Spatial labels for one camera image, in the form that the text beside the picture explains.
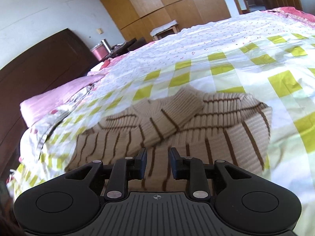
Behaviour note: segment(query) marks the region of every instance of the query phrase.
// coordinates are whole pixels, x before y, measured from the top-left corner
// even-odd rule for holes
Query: pink bedsheet
[[[62,104],[65,104],[69,99],[84,87],[93,84],[105,75],[98,74],[92,76],[84,76],[73,81],[70,81],[58,88],[47,91],[43,94],[34,96],[23,101],[20,104],[21,114],[28,127],[31,127],[35,122],[39,121],[44,115],[49,112],[54,112],[54,109]]]
[[[299,21],[311,28],[315,28],[315,16],[309,13],[305,13],[303,11],[299,11],[294,7],[279,7],[262,12],[277,15],[283,18],[290,18],[295,21]]]

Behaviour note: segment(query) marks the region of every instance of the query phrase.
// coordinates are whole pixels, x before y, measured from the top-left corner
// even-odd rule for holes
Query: metal canister
[[[103,46],[105,47],[105,49],[108,51],[108,53],[111,53],[111,46],[109,45],[109,43],[106,41],[106,39],[103,39],[101,41],[101,43],[103,44]]]

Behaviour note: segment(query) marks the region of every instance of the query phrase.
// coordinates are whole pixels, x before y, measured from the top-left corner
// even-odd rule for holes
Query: beige knit sweater
[[[168,150],[204,163],[224,159],[252,173],[264,167],[270,138],[271,107],[243,93],[203,93],[181,88],[174,96],[144,99],[103,118],[77,138],[66,171],[99,159],[113,163],[148,148],[145,178],[129,190],[182,191],[186,180],[174,180]]]

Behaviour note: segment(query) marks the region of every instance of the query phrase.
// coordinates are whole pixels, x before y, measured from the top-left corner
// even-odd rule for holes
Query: crosshair symbol
[[[156,195],[153,196],[153,198],[160,199],[160,198],[163,198],[163,197],[161,195],[156,194]]]

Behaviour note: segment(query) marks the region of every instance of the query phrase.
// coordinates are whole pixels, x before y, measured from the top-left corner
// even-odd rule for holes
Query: pink box
[[[105,57],[108,54],[108,51],[101,44],[94,47],[91,51],[94,54],[94,56],[98,59],[98,61],[101,61],[103,57]]]

